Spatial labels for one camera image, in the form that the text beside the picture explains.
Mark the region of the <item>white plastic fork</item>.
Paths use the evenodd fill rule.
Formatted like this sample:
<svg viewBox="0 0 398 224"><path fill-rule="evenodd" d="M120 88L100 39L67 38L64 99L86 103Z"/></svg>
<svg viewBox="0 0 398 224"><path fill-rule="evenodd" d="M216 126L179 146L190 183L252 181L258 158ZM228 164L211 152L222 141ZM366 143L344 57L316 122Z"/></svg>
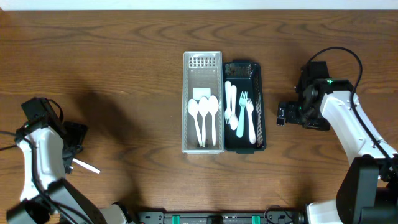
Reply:
<svg viewBox="0 0 398 224"><path fill-rule="evenodd" d="M224 118L226 124L229 124L229 120L231 117L231 82L230 81L225 81L224 90L226 96L226 110L224 112Z"/></svg>
<svg viewBox="0 0 398 224"><path fill-rule="evenodd" d="M253 118L252 118L252 113L254 111L254 105L253 105L253 103L252 103L250 98L247 99L246 109L247 109L247 112L248 112L249 142L251 144L255 144L256 143L256 135L255 135L255 132L254 132L254 123L253 123Z"/></svg>
<svg viewBox="0 0 398 224"><path fill-rule="evenodd" d="M248 93L246 91L242 91L241 96L239 98L240 110L239 110L238 127L236 130L236 135L238 138L243 137L243 133L244 133L244 111L245 111L247 99L248 99Z"/></svg>

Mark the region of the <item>white label sticker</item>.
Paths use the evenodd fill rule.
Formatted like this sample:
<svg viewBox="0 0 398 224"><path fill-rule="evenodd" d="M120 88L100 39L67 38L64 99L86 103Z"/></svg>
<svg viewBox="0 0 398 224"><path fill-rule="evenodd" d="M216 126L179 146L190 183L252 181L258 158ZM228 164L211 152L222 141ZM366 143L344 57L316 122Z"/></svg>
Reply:
<svg viewBox="0 0 398 224"><path fill-rule="evenodd" d="M209 98L211 96L211 88L194 88L193 99L199 101L201 98Z"/></svg>

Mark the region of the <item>white plastic spoon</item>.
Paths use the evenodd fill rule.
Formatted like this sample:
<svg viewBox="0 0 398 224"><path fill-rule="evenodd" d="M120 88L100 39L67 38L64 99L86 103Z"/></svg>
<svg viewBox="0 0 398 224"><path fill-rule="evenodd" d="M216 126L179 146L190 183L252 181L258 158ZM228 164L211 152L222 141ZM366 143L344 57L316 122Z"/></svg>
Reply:
<svg viewBox="0 0 398 224"><path fill-rule="evenodd" d="M94 172L95 174L99 174L99 173L101 172L101 171L100 171L99 169L97 169L96 167L94 167L94 166L92 166L92 165L90 165L90 164L88 164L88 163L86 163L86 162L83 162L83 161L81 161L81 160L79 160L79 159L73 158L72 161L73 161L74 163L78 164L79 166L82 166L82 167L84 167L85 169L88 169L89 171Z"/></svg>
<svg viewBox="0 0 398 224"><path fill-rule="evenodd" d="M201 126L201 144L203 147L206 145L206 116L208 114L208 98L202 97L199 100L198 110L202 117L202 126Z"/></svg>
<svg viewBox="0 0 398 224"><path fill-rule="evenodd" d="M198 120L197 120L197 114L198 114L198 103L194 99L190 99L188 101L188 113L193 117L194 123L195 123L195 129L196 129L196 135L197 135L197 140L200 145L200 147L203 146L202 143L202 138L201 138L201 132L199 129L198 125Z"/></svg>
<svg viewBox="0 0 398 224"><path fill-rule="evenodd" d="M238 127L238 118L236 116L236 95L237 87L235 85L231 86L231 117L229 120L230 127L235 131Z"/></svg>
<svg viewBox="0 0 398 224"><path fill-rule="evenodd" d="M211 134L212 145L216 146L216 121L215 116L218 112L218 99L215 95L211 95L208 99L209 112L211 114Z"/></svg>

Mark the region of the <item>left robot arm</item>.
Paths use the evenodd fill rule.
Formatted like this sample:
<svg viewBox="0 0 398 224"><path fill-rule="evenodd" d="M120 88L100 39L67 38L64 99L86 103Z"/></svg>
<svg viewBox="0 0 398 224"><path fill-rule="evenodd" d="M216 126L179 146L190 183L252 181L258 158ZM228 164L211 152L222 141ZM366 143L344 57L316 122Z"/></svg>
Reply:
<svg viewBox="0 0 398 224"><path fill-rule="evenodd" d="M88 128L65 122L54 104L34 97L21 105L27 122L13 136L24 155L24 188L20 204L7 211L7 222L46 223L57 213L60 223L132 223L119 202L99 209L66 179Z"/></svg>

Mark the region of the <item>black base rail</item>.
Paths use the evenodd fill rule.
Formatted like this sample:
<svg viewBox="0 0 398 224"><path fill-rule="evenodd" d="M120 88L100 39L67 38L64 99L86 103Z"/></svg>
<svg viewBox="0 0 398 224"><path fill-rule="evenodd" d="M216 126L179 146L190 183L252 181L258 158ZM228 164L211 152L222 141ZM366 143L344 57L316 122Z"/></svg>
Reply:
<svg viewBox="0 0 398 224"><path fill-rule="evenodd" d="M144 224L306 224L306 213L273 205L265 211L168 212L148 210L137 213Z"/></svg>

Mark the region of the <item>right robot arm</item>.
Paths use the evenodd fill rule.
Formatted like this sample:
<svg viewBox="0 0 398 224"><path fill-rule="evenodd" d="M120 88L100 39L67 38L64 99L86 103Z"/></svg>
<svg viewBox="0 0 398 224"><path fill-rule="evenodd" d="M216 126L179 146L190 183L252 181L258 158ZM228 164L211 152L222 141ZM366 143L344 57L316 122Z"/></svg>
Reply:
<svg viewBox="0 0 398 224"><path fill-rule="evenodd" d="M277 124L336 133L350 167L333 200L306 206L305 223L397 223L397 151L364 113L349 80L324 61L302 67L297 101L278 105Z"/></svg>

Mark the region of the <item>black plastic mesh basket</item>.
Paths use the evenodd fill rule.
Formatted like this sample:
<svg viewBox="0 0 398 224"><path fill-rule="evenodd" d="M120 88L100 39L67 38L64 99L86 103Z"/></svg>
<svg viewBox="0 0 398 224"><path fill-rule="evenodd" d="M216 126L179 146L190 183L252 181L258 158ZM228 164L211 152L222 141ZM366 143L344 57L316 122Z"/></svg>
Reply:
<svg viewBox="0 0 398 224"><path fill-rule="evenodd" d="M236 116L239 119L239 98L242 91L248 93L254 105L252 113L256 143L249 142L249 123L248 112L244 111L244 133L243 137L238 138L236 130L233 131L230 124L225 124L224 128L224 146L227 151L233 151L238 154L253 154L257 151L263 151L267 147L266 142L266 124L265 111L262 94L261 66L250 60L233 60L223 64L223 80L230 81L231 86L237 87L236 95ZM226 96L224 94L224 109L226 109Z"/></svg>

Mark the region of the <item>clear plastic mesh basket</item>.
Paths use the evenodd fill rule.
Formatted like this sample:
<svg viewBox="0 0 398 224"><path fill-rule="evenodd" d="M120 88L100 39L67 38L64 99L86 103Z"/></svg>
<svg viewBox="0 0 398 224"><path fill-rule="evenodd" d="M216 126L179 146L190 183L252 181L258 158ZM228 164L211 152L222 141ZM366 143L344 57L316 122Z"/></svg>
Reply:
<svg viewBox="0 0 398 224"><path fill-rule="evenodd" d="M182 152L185 154L220 154L224 151L224 115L222 53L220 51L186 51L183 54L182 84ZM194 88L211 88L218 99L216 121L216 146L212 145L211 114L206 116L206 145L200 147L193 117L188 113L188 101L193 99ZM201 132L202 117L197 120Z"/></svg>

